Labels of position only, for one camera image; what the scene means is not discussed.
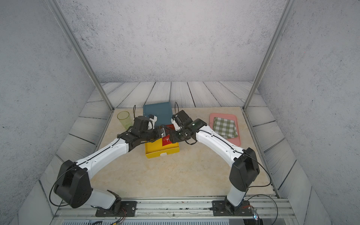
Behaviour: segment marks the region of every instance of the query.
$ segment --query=metal frame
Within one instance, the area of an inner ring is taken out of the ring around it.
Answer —
[[[249,216],[222,216],[216,217],[209,210],[212,201],[224,200],[225,196],[217,197],[185,197],[185,198],[123,198],[123,200],[137,201],[135,217],[128,217],[127,220],[138,219],[252,219]],[[279,210],[279,218],[295,218],[295,214],[286,198],[276,198]],[[253,197],[251,205],[257,209],[260,218],[274,218],[276,207],[272,200],[265,197]],[[54,215],[54,220],[71,219],[114,219],[114,217],[95,217],[95,208],[81,206],[71,208],[64,206]]]
[[[250,89],[249,95],[248,95],[248,97],[247,97],[247,99],[245,101],[245,104],[244,104],[244,107],[243,107],[245,112],[246,112],[247,108],[250,105],[252,97],[254,96],[254,94],[256,92],[256,89],[257,89],[257,87],[259,86],[259,84],[261,82],[262,77],[264,76],[266,67],[270,62],[270,59],[271,59],[271,57],[272,57],[272,55],[273,55],[273,53],[275,51],[276,45],[279,42],[279,39],[281,37],[281,34],[284,31],[284,28],[286,26],[287,21],[289,20],[290,14],[291,14],[294,6],[295,6],[295,2],[296,2],[296,0],[288,0],[286,2],[283,14],[280,17],[280,21],[278,23],[278,26],[275,29],[275,32],[273,34],[273,38],[271,39],[269,47],[268,47],[268,49],[266,51],[266,54],[264,56],[264,59],[263,59],[263,61],[261,63],[260,69],[257,72],[257,75],[256,75],[256,77],[254,79],[254,82],[252,84],[252,87]]]
[[[66,19],[61,12],[59,5],[57,4],[56,0],[46,0],[51,12],[53,13],[55,19],[58,21],[61,29],[63,30],[64,34],[66,35],[67,39],[69,40],[72,48],[74,49],[77,57],[79,57],[79,60],[81,61],[82,65],[84,66],[87,74],[90,76],[91,80],[93,81],[96,89],[99,91],[101,97],[104,99],[108,107],[111,111],[114,110],[113,105],[111,104],[108,96],[106,95],[103,87],[101,86],[98,78],[96,77],[92,67],[89,64],[89,61],[85,57],[85,54],[81,50],[81,47],[79,43],[77,42],[73,32],[71,31],[68,23],[66,22]]]

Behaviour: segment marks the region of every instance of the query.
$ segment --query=transparent cup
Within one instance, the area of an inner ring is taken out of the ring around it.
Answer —
[[[117,118],[119,119],[120,123],[123,125],[125,129],[128,129],[130,126],[132,126],[130,113],[128,111],[119,112]]]

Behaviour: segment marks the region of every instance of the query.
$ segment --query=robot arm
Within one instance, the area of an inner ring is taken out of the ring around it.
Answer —
[[[156,117],[153,116],[139,116],[134,119],[130,129],[118,134],[107,146],[77,162],[64,162],[54,184],[54,192],[73,208],[86,204],[118,213],[121,210],[121,198],[109,190],[104,192],[92,189],[90,179],[104,166],[136,146],[170,135],[172,143],[193,138],[207,145],[231,166],[229,179],[232,186],[226,198],[226,208],[229,212],[236,211],[249,185],[260,172],[257,162],[251,159],[256,160],[255,152],[250,148],[244,150],[233,145],[204,121],[193,121],[184,111],[173,115],[172,123],[177,130],[169,130],[165,126],[154,127],[155,121]]]

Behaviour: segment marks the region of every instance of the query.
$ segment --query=metal vent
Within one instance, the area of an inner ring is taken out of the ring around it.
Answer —
[[[96,221],[102,221],[97,225],[112,225],[116,220],[64,220],[62,225],[92,225]],[[137,220],[124,221],[121,225],[229,225],[228,219],[171,219],[171,220]]]

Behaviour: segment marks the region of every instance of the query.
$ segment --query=metal pole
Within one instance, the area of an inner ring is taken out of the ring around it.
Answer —
[[[59,5],[57,4],[56,0],[46,0],[46,2],[48,4],[50,10],[52,11],[53,15],[55,16],[55,19],[58,21],[61,29],[63,30],[66,37],[70,41],[71,46],[73,47],[76,55],[79,57],[79,59],[80,59],[82,65],[84,66],[87,74],[90,76],[91,80],[93,81],[96,89],[99,91],[101,97],[104,99],[104,101],[106,102],[106,104],[108,105],[110,110],[113,111],[114,110],[113,105],[111,104],[110,100],[108,99],[103,87],[99,83],[99,80],[96,77],[93,69],[91,68],[87,58],[85,57],[85,54],[81,50],[81,47],[80,47],[79,43],[77,42],[74,34],[72,33],[68,23],[66,22],[66,19],[65,19],[63,13],[61,12],[61,10],[59,8]]]
[[[288,0],[286,5],[285,5],[283,14],[280,17],[280,21],[278,23],[278,26],[276,27],[273,38],[272,38],[272,40],[270,42],[270,45],[269,45],[269,47],[267,49],[265,57],[264,57],[264,59],[263,59],[263,61],[261,63],[260,69],[257,72],[257,75],[256,75],[256,77],[254,79],[254,82],[252,84],[252,87],[250,89],[249,95],[248,95],[248,97],[246,99],[246,102],[244,104],[243,109],[244,109],[245,112],[246,112],[247,108],[250,105],[251,99],[254,96],[255,91],[256,91],[257,87],[259,86],[262,77],[264,76],[266,67],[269,64],[271,56],[273,55],[273,53],[275,51],[276,45],[279,42],[281,34],[284,31],[285,25],[286,25],[287,21],[289,20],[290,14],[291,14],[294,6],[295,6],[295,2],[296,2],[296,0]]]

